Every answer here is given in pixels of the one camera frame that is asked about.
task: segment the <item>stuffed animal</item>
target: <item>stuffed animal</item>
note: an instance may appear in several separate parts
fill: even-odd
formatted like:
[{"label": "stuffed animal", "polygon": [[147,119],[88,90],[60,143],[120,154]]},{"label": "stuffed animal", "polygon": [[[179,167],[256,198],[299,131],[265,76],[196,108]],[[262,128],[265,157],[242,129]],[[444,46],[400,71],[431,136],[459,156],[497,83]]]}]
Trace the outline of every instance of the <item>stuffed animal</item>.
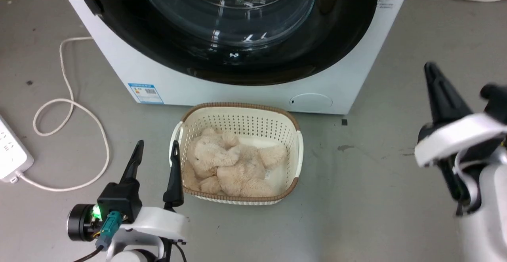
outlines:
[{"label": "stuffed animal", "polygon": [[203,130],[187,149],[187,161],[183,167],[185,187],[209,194],[220,192],[217,166],[233,165],[238,161],[240,150],[237,145],[239,140],[234,133],[219,134],[212,128]]},{"label": "stuffed animal", "polygon": [[261,148],[240,144],[239,160],[220,166],[217,177],[223,192],[233,197],[273,197],[277,193],[264,181],[265,170],[272,170],[287,157],[283,145]]}]

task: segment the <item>teal connector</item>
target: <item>teal connector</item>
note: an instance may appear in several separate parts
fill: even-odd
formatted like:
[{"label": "teal connector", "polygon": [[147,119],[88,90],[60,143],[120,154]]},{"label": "teal connector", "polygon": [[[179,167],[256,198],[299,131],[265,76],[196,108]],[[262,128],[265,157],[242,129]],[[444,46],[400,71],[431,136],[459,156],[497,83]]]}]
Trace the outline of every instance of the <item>teal connector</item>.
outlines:
[{"label": "teal connector", "polygon": [[95,247],[102,246],[102,251],[107,251],[107,248],[111,245],[112,237],[120,229],[122,224],[123,216],[120,212],[112,211],[107,216],[102,228],[100,228],[100,236],[95,243]]}]

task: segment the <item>floor stain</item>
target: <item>floor stain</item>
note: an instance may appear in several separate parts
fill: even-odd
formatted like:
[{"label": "floor stain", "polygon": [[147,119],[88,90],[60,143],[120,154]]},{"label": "floor stain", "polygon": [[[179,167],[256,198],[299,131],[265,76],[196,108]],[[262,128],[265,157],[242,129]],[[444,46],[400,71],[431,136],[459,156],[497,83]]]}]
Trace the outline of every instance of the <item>floor stain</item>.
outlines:
[{"label": "floor stain", "polygon": [[347,150],[347,149],[354,148],[354,147],[355,147],[354,145],[340,145],[340,146],[338,147],[338,150],[340,150],[340,151],[345,151],[345,150]]}]

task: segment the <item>washing machine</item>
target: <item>washing machine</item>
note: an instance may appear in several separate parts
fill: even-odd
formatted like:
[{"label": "washing machine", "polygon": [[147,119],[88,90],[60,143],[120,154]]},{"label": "washing machine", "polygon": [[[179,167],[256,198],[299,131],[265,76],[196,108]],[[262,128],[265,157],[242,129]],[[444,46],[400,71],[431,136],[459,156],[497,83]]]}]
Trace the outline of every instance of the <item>washing machine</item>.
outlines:
[{"label": "washing machine", "polygon": [[347,114],[403,0],[69,0],[135,101]]}]

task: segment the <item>white plastic basket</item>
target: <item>white plastic basket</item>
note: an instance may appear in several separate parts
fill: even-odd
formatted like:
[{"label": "white plastic basket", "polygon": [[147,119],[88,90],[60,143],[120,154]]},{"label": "white plastic basket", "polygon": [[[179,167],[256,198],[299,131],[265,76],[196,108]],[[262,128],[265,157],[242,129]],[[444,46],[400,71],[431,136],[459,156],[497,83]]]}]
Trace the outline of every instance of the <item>white plastic basket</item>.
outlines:
[{"label": "white plastic basket", "polygon": [[294,117],[288,112],[261,105],[240,103],[206,103],[190,109],[178,123],[171,138],[180,148],[181,166],[185,165],[189,143],[205,128],[234,132],[241,143],[256,147],[282,144],[288,160],[266,175],[279,195],[275,197],[230,197],[196,192],[185,187],[187,194],[208,201],[234,205],[273,205],[286,197],[297,185],[303,164],[303,136]]}]

